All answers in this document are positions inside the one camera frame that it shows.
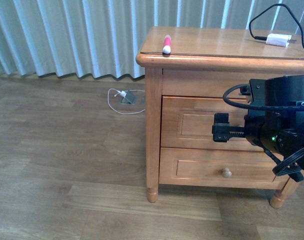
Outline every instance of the laminate floor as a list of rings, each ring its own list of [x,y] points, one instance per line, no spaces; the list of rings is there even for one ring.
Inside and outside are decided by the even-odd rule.
[[[304,240],[304,181],[271,190],[161,185],[146,199],[144,80],[0,79],[0,240]],[[144,108],[111,104],[123,112]]]

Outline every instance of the marker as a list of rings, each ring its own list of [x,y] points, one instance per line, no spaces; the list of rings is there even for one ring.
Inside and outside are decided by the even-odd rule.
[[[170,35],[166,35],[163,43],[163,53],[170,54],[171,53],[171,37]]]

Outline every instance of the wooden nightstand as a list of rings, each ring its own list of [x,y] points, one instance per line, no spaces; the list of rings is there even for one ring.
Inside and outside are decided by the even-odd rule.
[[[162,55],[164,37],[172,39]],[[267,36],[268,32],[258,32]],[[244,109],[227,105],[223,93],[250,79],[304,75],[301,37],[289,47],[266,45],[248,30],[153,27],[136,56],[145,67],[147,198],[158,199],[159,184],[276,189],[280,208],[298,183],[275,177],[275,163],[242,138],[212,140],[215,113],[244,124]],[[244,101],[235,91],[230,95]]]

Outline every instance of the drawer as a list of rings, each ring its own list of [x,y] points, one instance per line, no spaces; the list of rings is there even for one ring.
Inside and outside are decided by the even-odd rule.
[[[226,143],[213,141],[215,113],[229,113],[231,126],[244,126],[247,112],[220,98],[164,96],[161,147],[262,152],[262,148],[251,145],[245,138],[231,138]]]
[[[279,189],[288,177],[276,177],[264,153],[161,148],[160,184]],[[231,177],[223,177],[229,169]]]

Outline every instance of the white cable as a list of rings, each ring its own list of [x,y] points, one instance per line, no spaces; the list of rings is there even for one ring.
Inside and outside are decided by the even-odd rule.
[[[115,88],[110,88],[108,91],[107,91],[107,104],[108,106],[115,112],[117,112],[118,114],[123,114],[123,115],[130,115],[130,114],[139,114],[139,113],[142,113],[145,111],[145,109],[141,110],[141,111],[137,111],[137,112],[128,112],[128,113],[124,113],[124,112],[119,112],[117,110],[115,110],[111,104],[110,104],[110,91],[111,90],[115,90],[117,91],[117,94],[114,95],[114,97],[116,97],[117,95],[121,94],[122,92],[128,92],[128,91],[139,91],[139,92],[145,92],[144,90],[126,90],[126,91],[119,91],[119,90],[116,90]]]

